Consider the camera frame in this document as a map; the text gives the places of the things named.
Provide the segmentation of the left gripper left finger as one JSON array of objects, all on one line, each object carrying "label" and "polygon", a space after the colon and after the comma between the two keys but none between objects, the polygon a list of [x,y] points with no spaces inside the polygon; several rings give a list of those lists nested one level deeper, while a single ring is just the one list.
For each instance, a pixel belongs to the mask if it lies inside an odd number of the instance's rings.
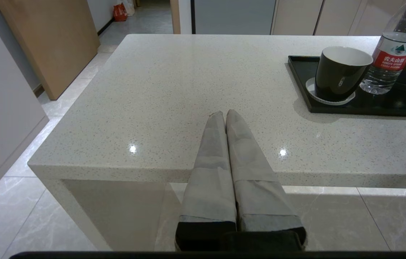
[{"label": "left gripper left finger", "polygon": [[236,216],[224,114],[217,111],[206,122],[184,192],[176,249],[218,251],[221,238],[236,231]]}]

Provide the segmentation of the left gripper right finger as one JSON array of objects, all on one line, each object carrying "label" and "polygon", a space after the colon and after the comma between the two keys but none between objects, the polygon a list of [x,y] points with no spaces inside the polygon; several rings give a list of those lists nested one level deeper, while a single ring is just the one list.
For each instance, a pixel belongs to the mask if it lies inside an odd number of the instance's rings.
[{"label": "left gripper right finger", "polygon": [[236,110],[227,113],[226,133],[239,231],[263,236],[286,234],[304,250],[304,224],[248,124]]}]

